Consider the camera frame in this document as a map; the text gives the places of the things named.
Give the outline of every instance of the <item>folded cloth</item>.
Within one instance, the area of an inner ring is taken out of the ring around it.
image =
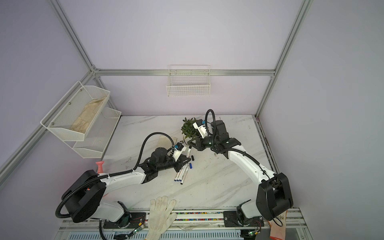
[[[285,225],[286,225],[286,217],[287,217],[287,211],[284,213],[278,215],[276,218],[280,219],[275,219],[277,224],[272,220],[268,221],[269,225],[271,225],[271,234],[269,235],[270,238],[274,240],[285,240]]]
[[[85,133],[106,98],[93,99],[87,103],[80,116],[72,124],[70,130]]]

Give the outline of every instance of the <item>orange object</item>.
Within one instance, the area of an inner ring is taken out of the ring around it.
[[[96,164],[98,166],[97,173],[103,173],[103,163],[104,163],[104,161],[96,162]]]

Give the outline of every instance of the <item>robotic arm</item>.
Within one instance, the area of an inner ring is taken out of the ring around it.
[[[212,134],[207,130],[206,124],[209,112],[213,117]],[[223,121],[215,120],[212,110],[208,110],[205,121],[197,120],[194,127],[199,131],[200,136],[191,139],[188,142],[190,146],[198,151],[210,148],[215,153],[223,154],[236,163],[258,186],[255,191],[256,200],[249,200],[237,207],[236,214],[240,224],[246,225],[247,220],[256,216],[272,220],[293,206],[287,177],[282,173],[276,174],[267,169],[249,155],[237,139],[229,137]],[[154,134],[167,136],[174,147],[168,150],[159,147],[151,154],[151,157],[139,164],[145,142]],[[149,182],[157,177],[160,170],[174,168],[176,172],[179,172],[182,166],[191,160],[182,154],[186,149],[180,142],[174,145],[171,137],[164,133],[150,134],[142,145],[139,159],[133,169],[111,174],[96,174],[93,170],[86,171],[63,194],[62,202],[56,210],[56,216],[59,218],[71,217],[74,222],[82,222],[88,218],[108,219],[124,228],[129,222],[128,209],[122,202],[108,203],[102,197],[122,187]],[[69,214],[60,213],[63,206],[67,208]]]

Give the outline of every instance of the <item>gray marble vein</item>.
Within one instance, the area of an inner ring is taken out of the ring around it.
[[[132,168],[139,156],[144,139],[153,132],[164,132],[182,140],[180,127],[183,119],[194,116],[123,116],[117,125],[104,156],[105,172]],[[223,120],[230,137],[239,140],[249,154],[270,168],[264,147],[252,115],[217,115]],[[154,151],[160,135],[146,143],[141,162]],[[132,185],[105,196],[109,201],[122,201],[132,210],[148,210],[149,201],[167,195],[176,199],[175,209],[232,209],[240,203],[256,198],[257,186],[233,162],[209,149],[198,152],[192,149],[195,161],[183,185],[174,181],[173,169],[160,171],[154,180]]]

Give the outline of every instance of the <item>white wall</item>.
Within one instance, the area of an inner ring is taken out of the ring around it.
[[[315,240],[383,239],[383,13],[315,0],[261,114]]]
[[[210,96],[168,97],[167,76],[103,76],[122,115],[255,114],[269,76],[213,76]]]
[[[87,69],[47,1],[0,6],[2,165]],[[61,195],[94,162],[48,133],[0,192],[0,238],[52,240]]]
[[[61,0],[98,68],[274,69],[302,0]]]

